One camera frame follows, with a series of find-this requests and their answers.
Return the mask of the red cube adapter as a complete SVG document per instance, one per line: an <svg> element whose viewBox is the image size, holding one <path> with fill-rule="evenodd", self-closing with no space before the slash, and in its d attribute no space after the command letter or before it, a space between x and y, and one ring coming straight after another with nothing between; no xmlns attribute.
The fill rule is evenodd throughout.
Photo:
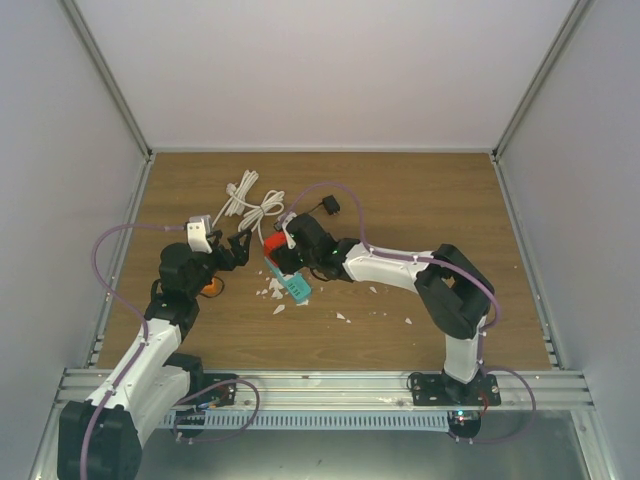
<svg viewBox="0 0 640 480"><path fill-rule="evenodd" d="M287 238L284 232L275 232L264 240L263 253L274 265L279 266L281 252L288 249Z"/></svg>

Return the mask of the orange power strip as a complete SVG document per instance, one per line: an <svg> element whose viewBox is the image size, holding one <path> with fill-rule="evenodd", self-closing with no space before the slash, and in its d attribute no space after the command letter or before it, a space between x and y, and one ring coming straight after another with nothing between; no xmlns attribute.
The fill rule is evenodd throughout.
<svg viewBox="0 0 640 480"><path fill-rule="evenodd" d="M218 279L213 279L213 281L206 285L200 292L201 295L207 296L207 297L215 297L217 296L220 291L222 290L222 283L218 280Z"/></svg>

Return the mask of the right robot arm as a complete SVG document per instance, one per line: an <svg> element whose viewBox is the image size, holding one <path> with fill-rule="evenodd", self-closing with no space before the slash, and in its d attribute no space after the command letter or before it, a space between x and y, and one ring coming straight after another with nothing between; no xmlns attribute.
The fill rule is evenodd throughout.
<svg viewBox="0 0 640 480"><path fill-rule="evenodd" d="M456 405L479 394L482 338L495 290L456 247L418 253L374 247L334 238L310 214L291 214L265 240L264 253L287 275L307 268L325 281L374 282L417 294L445 335L436 384Z"/></svg>

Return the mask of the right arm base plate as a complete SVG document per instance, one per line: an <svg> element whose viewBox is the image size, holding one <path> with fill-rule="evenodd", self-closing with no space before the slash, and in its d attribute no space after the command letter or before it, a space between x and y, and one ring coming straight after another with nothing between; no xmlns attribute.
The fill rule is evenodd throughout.
<svg viewBox="0 0 640 480"><path fill-rule="evenodd" d="M494 375L477 373L462 383L444 372L412 372L406 382L415 406L499 406L500 390Z"/></svg>

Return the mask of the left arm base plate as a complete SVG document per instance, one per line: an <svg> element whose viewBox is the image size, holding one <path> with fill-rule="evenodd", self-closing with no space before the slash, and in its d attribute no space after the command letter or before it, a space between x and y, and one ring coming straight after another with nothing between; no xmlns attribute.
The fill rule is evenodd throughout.
<svg viewBox="0 0 640 480"><path fill-rule="evenodd" d="M200 390L215 385L204 393L201 393L194 404L198 409L215 409L232 406L236 398L236 382L238 378L233 373L205 373Z"/></svg>

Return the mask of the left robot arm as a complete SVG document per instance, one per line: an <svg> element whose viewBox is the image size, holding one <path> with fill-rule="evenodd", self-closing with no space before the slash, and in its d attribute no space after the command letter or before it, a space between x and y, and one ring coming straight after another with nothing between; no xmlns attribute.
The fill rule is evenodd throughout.
<svg viewBox="0 0 640 480"><path fill-rule="evenodd" d="M231 405L241 379L204 372L197 356L181 354L199 314L198 298L220 271L249 260L252 238L242 230L222 245L220 231L186 225L187 242L160 254L159 276L140 313L140 331L109 376L85 400L70 401L58 423L60 479L133 479L143 447L165 416L178 419Z"/></svg>

